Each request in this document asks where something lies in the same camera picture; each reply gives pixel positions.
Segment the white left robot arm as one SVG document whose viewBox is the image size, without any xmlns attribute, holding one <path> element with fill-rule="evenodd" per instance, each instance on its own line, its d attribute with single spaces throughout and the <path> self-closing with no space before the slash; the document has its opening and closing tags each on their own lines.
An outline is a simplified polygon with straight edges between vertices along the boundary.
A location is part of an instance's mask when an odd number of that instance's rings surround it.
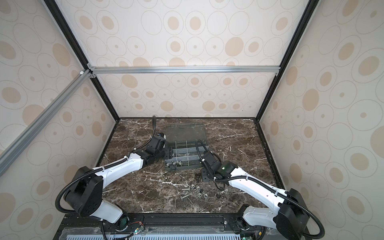
<svg viewBox="0 0 384 240">
<path fill-rule="evenodd" d="M 159 160 L 170 159 L 173 150 L 166 148 L 165 145 L 165 135 L 158 133 L 143 147 L 134 149 L 128 156 L 118 161 L 93 169 L 80 168 L 72 182 L 58 195 L 57 209 L 66 211 L 60 205 L 63 199 L 72 208 L 71 213 L 75 212 L 82 218 L 98 218 L 123 230 L 128 225 L 129 217 L 119 206 L 103 199 L 103 190 L 129 173 L 148 167 Z"/>
</svg>

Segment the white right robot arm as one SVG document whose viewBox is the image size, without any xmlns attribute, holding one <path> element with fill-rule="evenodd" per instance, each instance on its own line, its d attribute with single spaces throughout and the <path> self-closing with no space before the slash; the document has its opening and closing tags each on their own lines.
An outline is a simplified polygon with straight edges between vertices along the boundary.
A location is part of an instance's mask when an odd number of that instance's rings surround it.
<svg viewBox="0 0 384 240">
<path fill-rule="evenodd" d="M 246 173 L 236 164 L 226 161 L 220 162 L 212 152 L 205 151 L 198 154 L 200 162 L 208 171 L 208 178 L 215 183 L 223 183 L 237 188 L 267 208 L 244 206 L 239 211 L 240 225 L 262 226 L 276 229 L 288 240 L 300 240 L 305 233 L 310 216 L 303 210 L 306 203 L 300 192 L 290 189 L 273 187 Z"/>
</svg>

